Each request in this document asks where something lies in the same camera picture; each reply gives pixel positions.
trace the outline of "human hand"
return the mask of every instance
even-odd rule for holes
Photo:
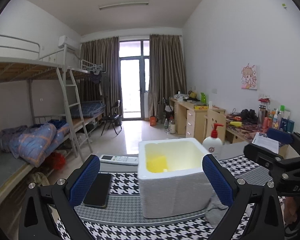
[[[297,221],[298,205],[293,197],[286,197],[284,200],[283,219],[286,224],[292,224]]]

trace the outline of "remote control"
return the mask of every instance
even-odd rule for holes
[[[127,156],[112,156],[112,155],[101,155],[100,162],[102,163],[112,163],[121,165],[132,165],[138,166],[138,157],[127,157]]]

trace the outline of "styrofoam box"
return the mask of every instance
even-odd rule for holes
[[[194,138],[139,142],[138,179],[143,216],[164,218],[202,210],[212,186],[202,170],[209,152]],[[165,156],[168,171],[152,173],[147,158]]]

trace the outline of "black phone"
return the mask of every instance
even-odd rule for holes
[[[99,173],[86,194],[83,204],[87,207],[106,208],[112,174]]]

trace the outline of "brown curtain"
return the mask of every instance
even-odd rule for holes
[[[103,64],[106,73],[102,74],[101,85],[94,84],[89,78],[80,81],[81,101],[104,100],[107,111],[117,101],[121,100],[122,111],[121,70],[119,61],[119,37],[85,42],[81,46],[81,59],[93,64]]]
[[[186,93],[186,70],[179,36],[150,35],[149,116],[157,117],[158,104],[178,90]]]

